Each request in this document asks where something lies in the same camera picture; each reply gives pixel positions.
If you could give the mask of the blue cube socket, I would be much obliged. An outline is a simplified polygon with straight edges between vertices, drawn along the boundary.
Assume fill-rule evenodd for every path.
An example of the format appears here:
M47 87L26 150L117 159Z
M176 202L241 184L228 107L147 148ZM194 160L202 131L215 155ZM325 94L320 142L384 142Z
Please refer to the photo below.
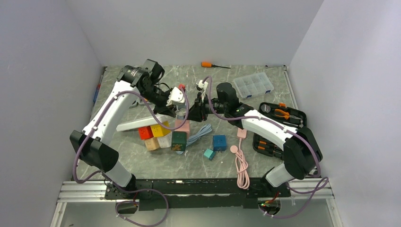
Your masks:
M213 135L213 151L223 152L227 149L227 140L225 135Z

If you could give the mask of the dark green cube socket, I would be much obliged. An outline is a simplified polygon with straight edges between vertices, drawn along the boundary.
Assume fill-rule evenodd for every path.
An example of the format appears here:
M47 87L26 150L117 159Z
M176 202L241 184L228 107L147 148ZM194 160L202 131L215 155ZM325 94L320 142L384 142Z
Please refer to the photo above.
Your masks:
M185 151L187 145L187 133L184 131L173 131L171 140L172 151Z

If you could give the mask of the pink cube socket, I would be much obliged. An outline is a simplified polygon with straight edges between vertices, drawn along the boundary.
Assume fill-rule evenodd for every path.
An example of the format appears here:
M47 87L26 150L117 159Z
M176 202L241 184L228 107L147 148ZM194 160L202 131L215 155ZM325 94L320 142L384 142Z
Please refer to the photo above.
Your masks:
M175 131L182 131L187 133L187 137L190 135L190 122L188 120L175 120L174 127Z

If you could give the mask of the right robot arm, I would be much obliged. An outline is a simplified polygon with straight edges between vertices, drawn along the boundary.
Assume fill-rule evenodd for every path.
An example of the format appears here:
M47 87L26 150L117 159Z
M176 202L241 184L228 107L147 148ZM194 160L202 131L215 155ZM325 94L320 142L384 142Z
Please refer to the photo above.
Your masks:
M211 90L205 79L200 80L196 87L199 92L189 110L188 120L201 122L213 114L239 129L262 136L283 151L283 163L262 177L260 186L264 195L274 195L279 186L292 179L304 179L314 168L321 170L319 163L323 156L309 128L285 125L241 103L230 83L218 84L218 96L213 99L206 95Z

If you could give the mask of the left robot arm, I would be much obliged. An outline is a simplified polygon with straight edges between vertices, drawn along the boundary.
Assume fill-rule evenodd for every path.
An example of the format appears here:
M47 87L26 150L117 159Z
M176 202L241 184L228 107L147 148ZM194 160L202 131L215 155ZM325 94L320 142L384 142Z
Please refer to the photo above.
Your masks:
M117 185L117 192L125 199L136 192L136 177L120 162L119 153L109 146L117 125L131 104L137 99L148 100L155 107L152 114L175 116L176 108L168 105L171 90L163 91L158 83L165 70L156 61L147 59L140 67L124 66L117 76L114 87L91 122L81 131L73 131L71 144L76 152L73 162L73 178L77 183L78 160L98 168L106 178Z

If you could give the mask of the teal plug adapter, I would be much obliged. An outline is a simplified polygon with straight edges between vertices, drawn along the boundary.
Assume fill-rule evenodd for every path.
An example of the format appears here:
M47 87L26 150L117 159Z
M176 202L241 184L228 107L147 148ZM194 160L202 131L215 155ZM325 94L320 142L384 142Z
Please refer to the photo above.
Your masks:
M215 151L213 151L213 150L211 150L211 149L206 149L205 151L204 151L204 153L203 153L203 156L205 157L205 158L207 158L208 160L213 160L213 158L215 157L215 155L216 155L216 152Z

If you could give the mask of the white power strip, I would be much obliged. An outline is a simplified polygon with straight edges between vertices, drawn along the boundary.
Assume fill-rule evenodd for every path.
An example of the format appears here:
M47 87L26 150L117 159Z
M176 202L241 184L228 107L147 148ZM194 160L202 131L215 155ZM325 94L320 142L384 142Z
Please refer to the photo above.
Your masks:
M161 115L161 114L156 114L156 117L160 122L165 122L165 121L169 121L169 120L173 119L173 117L170 117L167 115ZM138 129L141 127L147 127L147 126L156 125L156 124L158 124L157 121L151 115L148 117L132 120L129 122L120 123L119 125L117 125L116 130L117 131L129 131L129 130L134 130L134 129Z

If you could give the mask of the clear plastic organizer box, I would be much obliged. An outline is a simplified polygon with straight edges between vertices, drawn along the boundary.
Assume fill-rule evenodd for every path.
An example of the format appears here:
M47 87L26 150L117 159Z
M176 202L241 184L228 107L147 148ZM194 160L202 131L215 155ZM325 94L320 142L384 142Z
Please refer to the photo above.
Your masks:
M242 99L270 94L274 90L274 86L265 72L235 78L233 83Z

